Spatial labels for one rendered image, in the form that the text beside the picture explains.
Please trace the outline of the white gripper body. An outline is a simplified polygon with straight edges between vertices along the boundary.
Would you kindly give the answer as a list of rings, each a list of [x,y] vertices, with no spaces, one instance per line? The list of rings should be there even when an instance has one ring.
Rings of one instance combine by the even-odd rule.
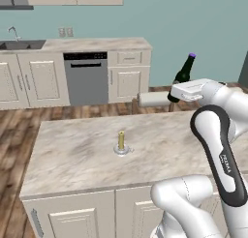
[[[170,90],[170,101],[177,103],[180,100],[184,102],[193,102],[198,100],[207,100],[210,94],[203,90],[203,87],[209,82],[209,79],[202,78],[183,83],[176,83]]]

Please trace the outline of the dark green beer bottle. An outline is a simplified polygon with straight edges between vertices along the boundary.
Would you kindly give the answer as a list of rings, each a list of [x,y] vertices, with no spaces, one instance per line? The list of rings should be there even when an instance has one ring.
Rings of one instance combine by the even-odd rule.
[[[190,53],[181,70],[176,74],[173,84],[183,83],[190,80],[190,72],[195,61],[196,55]]]

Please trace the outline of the white cushioned wooden stool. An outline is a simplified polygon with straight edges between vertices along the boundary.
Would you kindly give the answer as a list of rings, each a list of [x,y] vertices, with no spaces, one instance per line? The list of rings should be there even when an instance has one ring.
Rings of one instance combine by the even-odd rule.
[[[168,99],[168,91],[138,93],[132,99],[133,114],[150,114],[156,111],[173,112],[174,104]]]

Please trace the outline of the dark grey tall panel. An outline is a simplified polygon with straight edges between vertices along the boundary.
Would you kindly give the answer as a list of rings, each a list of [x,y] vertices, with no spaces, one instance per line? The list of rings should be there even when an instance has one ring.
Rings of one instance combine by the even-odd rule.
[[[243,87],[248,88],[248,52],[246,53],[238,83]]]

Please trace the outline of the cream base cupboard with drawer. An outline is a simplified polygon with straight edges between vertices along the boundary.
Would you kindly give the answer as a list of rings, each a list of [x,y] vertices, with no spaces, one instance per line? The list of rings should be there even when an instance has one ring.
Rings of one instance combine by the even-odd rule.
[[[127,103],[148,92],[150,50],[108,52],[108,102]]]

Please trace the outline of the grey dishwasher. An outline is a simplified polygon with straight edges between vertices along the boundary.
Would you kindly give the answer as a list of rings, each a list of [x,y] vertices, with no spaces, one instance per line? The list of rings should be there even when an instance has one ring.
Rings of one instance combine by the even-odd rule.
[[[70,104],[106,104],[109,100],[108,54],[102,52],[64,53]]]

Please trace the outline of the cream base cupboard run, wide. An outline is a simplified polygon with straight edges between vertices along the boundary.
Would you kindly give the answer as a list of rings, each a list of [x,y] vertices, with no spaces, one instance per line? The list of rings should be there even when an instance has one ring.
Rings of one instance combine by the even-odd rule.
[[[69,104],[61,53],[0,54],[0,109]]]

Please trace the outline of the grey sink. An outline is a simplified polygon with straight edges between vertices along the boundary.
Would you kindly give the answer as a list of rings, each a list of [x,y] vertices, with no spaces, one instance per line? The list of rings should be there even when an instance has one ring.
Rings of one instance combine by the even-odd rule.
[[[46,40],[0,41],[0,50],[41,49]]]

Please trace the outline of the silver tap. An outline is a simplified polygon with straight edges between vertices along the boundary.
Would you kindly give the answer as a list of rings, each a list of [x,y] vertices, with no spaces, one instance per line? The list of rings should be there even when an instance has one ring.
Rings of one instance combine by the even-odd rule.
[[[20,41],[21,37],[17,34],[16,28],[14,26],[8,28],[8,32],[10,33],[11,31],[13,31],[15,34],[15,40],[17,42]]]

